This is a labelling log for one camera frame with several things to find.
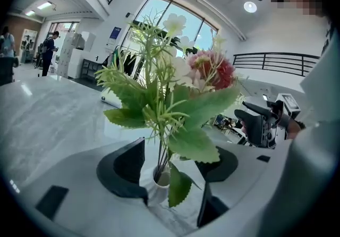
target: person's arm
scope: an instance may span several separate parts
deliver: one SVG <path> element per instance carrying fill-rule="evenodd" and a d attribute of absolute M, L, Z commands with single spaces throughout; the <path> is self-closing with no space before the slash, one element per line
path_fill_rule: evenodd
<path fill-rule="evenodd" d="M 11 41 L 11 50 L 13 50 L 14 51 L 14 37 L 13 37 L 13 35 L 11 35 L 10 34 L 10 41 Z"/>
<path fill-rule="evenodd" d="M 54 40 L 50 39 L 49 41 L 50 41 L 50 50 L 51 50 L 52 52 L 58 51 L 58 48 L 56 48 L 56 47 L 54 46 Z"/>

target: staircase railing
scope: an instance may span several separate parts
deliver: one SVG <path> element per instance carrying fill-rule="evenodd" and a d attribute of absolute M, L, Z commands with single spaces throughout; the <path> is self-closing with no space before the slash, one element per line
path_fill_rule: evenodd
<path fill-rule="evenodd" d="M 235 68 L 268 70 L 305 77 L 319 59 L 319 56 L 298 53 L 246 53 L 234 55 L 233 65 Z"/>

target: black bag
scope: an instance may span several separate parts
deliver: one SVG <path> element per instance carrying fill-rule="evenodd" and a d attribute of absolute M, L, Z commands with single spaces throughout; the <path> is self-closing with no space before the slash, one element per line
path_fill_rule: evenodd
<path fill-rule="evenodd" d="M 45 39 L 44 42 L 42 43 L 42 49 L 41 49 L 41 53 L 44 54 L 47 52 L 47 42 L 48 42 L 49 38 Z"/>

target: green leaf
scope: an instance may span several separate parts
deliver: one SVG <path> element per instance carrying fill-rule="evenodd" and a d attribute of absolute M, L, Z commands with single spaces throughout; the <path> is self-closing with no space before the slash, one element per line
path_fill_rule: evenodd
<path fill-rule="evenodd" d="M 146 126 L 142 111 L 119 108 L 104 111 L 104 115 L 111 123 L 127 128 L 144 128 Z"/>
<path fill-rule="evenodd" d="M 171 94 L 173 95 L 173 104 L 176 104 L 178 101 L 189 99 L 189 88 L 182 85 L 176 85 L 175 89 L 166 97 L 165 105 L 167 108 L 169 108 L 171 105 Z"/>
<path fill-rule="evenodd" d="M 180 172 L 176 166 L 170 162 L 170 186 L 168 202 L 169 207 L 175 207 L 188 196 L 192 184 L 192 179 Z"/>
<path fill-rule="evenodd" d="M 142 88 L 138 89 L 130 84 L 112 84 L 110 89 L 122 101 L 124 107 L 141 111 L 147 104 Z"/>
<path fill-rule="evenodd" d="M 235 88 L 208 92 L 175 106 L 172 112 L 188 114 L 184 126 L 187 130 L 195 129 L 233 104 L 238 94 Z"/>
<path fill-rule="evenodd" d="M 169 137 L 168 146 L 172 152 L 198 162 L 214 163 L 219 161 L 219 153 L 213 142 L 202 129 L 185 131 L 180 128 Z"/>
<path fill-rule="evenodd" d="M 158 79 L 154 79 L 151 84 L 148 85 L 148 88 L 145 93 L 146 102 L 149 104 L 151 109 L 156 109 L 156 99 L 157 99 L 157 91 L 158 91 Z"/>

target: blue sign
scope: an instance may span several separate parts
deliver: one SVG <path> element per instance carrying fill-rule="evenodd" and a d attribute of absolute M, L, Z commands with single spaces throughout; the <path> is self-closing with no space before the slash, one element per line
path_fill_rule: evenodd
<path fill-rule="evenodd" d="M 112 30 L 112 33 L 111 33 L 111 35 L 110 35 L 110 39 L 117 39 L 119 33 L 121 32 L 121 30 L 122 30 L 121 28 L 115 27 L 115 28 Z"/>

